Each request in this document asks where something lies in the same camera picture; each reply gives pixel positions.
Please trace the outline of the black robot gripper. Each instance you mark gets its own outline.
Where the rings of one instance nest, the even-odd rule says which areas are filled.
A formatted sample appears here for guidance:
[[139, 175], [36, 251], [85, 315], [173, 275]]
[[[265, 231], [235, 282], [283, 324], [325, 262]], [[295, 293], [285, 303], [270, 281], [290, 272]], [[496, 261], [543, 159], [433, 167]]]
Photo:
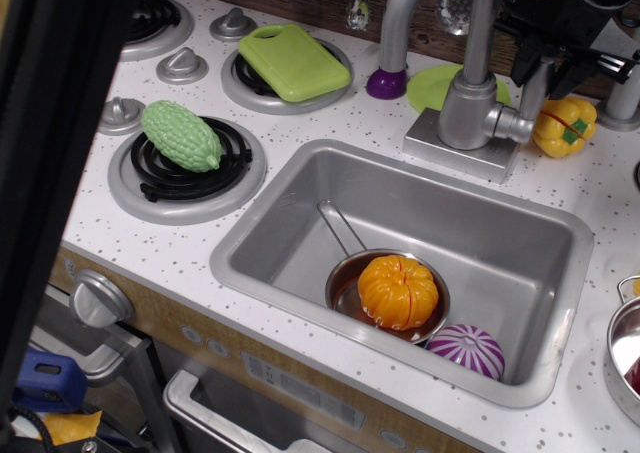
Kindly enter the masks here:
[[565, 98], [599, 73], [626, 80], [639, 46], [616, 24], [618, 12], [587, 0], [503, 0], [494, 25], [516, 41], [511, 79], [523, 86], [541, 57], [549, 57], [560, 62], [550, 99]]

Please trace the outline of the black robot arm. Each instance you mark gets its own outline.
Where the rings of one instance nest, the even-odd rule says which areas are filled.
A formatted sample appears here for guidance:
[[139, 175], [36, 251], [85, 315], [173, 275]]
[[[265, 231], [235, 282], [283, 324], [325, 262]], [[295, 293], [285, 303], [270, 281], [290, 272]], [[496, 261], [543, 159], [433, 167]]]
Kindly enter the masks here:
[[624, 84], [639, 63], [639, 47], [615, 18], [633, 0], [503, 0], [494, 26], [516, 40], [510, 77], [522, 86], [542, 58], [561, 62], [547, 87], [562, 99], [602, 74]]

